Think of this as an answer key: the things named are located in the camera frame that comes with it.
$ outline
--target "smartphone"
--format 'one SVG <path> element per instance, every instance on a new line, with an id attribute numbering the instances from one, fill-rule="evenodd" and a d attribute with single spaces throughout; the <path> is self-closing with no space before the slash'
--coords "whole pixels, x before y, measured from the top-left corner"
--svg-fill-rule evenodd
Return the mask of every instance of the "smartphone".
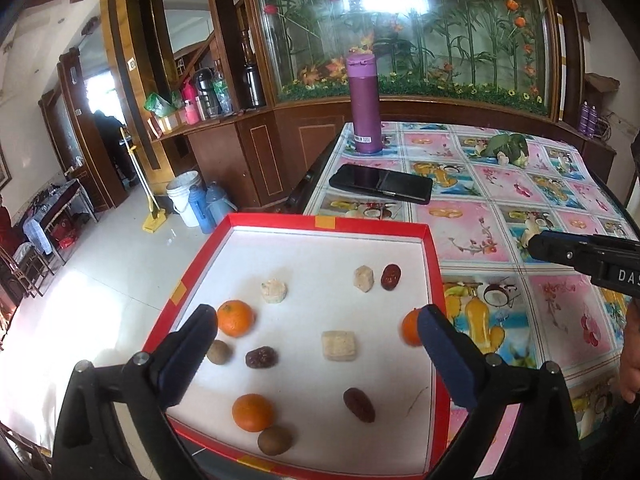
<path id="1" fill-rule="evenodd" d="M 336 189 L 352 193 L 393 198 L 414 204 L 428 204 L 431 200 L 433 180 L 426 176 L 399 171 L 343 164 L 329 179 L 329 184 Z"/>

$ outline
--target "green grass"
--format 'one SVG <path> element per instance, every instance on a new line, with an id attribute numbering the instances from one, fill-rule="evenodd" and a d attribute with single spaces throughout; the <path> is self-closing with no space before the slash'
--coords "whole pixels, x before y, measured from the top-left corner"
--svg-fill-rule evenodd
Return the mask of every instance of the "green grass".
<path id="1" fill-rule="evenodd" d="M 493 85 L 489 84 L 476 86 L 471 84 L 458 85 L 442 81 L 425 81 L 411 76 L 379 76 L 378 89 L 380 95 L 383 96 L 448 97 L 515 108 L 516 110 L 524 110 L 542 116 L 548 114 L 544 102 L 538 102 L 536 96 L 526 92 L 510 91 L 499 86 L 494 88 Z M 305 86 L 301 82 L 295 81 L 283 87 L 280 99 L 282 101 L 300 101 L 347 95 L 349 95 L 349 85 L 347 83 L 327 79 L 318 81 L 313 86 Z"/>

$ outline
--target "white bucket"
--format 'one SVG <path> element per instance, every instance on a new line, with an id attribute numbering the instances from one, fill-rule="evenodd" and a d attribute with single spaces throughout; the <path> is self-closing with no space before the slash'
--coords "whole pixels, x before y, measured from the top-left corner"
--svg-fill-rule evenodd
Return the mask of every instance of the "white bucket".
<path id="1" fill-rule="evenodd" d="M 191 186 L 200 186 L 202 179 L 197 171 L 187 171 L 175 177 L 166 186 L 166 193 L 174 202 L 174 211 L 179 213 L 187 227 L 198 227 L 191 205 L 189 204 L 189 190 Z"/>

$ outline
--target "screw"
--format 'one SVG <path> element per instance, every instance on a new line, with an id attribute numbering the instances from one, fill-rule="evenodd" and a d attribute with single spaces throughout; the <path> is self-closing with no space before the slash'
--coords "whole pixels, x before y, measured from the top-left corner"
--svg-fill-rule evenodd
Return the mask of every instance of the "screw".
<path id="1" fill-rule="evenodd" d="M 76 366 L 74 366 L 74 370 L 78 373 L 82 373 L 85 370 L 88 370 L 91 366 L 91 361 L 87 361 L 86 359 L 82 359 L 82 361 L 78 361 Z"/>
<path id="2" fill-rule="evenodd" d="M 142 366 L 147 361 L 149 361 L 149 354 L 146 352 L 138 352 L 137 354 L 133 354 L 133 364 L 137 366 Z"/>
<path id="3" fill-rule="evenodd" d="M 484 360 L 489 366 L 496 367 L 500 366 L 504 361 L 498 354 L 487 354 L 484 356 Z"/>
<path id="4" fill-rule="evenodd" d="M 546 371 L 549 372 L 550 374 L 559 374 L 560 373 L 560 367 L 558 366 L 557 363 L 553 362 L 553 361 L 548 361 L 545 363 L 545 368 Z"/>

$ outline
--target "orange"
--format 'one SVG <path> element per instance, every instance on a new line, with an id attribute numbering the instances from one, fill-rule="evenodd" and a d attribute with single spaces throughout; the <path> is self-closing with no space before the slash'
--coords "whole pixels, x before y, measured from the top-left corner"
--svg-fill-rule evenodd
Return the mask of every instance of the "orange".
<path id="1" fill-rule="evenodd" d="M 225 301 L 218 309 L 218 328 L 231 337 L 249 332 L 254 320 L 254 311 L 244 301 Z"/>
<path id="2" fill-rule="evenodd" d="M 238 397 L 231 408 L 231 415 L 239 428 L 252 433 L 266 430 L 276 418 L 273 405 L 258 394 Z"/>
<path id="3" fill-rule="evenodd" d="M 422 346 L 420 336 L 418 336 L 418 314 L 420 314 L 419 308 L 414 308 L 409 312 L 402 320 L 400 326 L 400 333 L 402 339 L 409 346 Z"/>

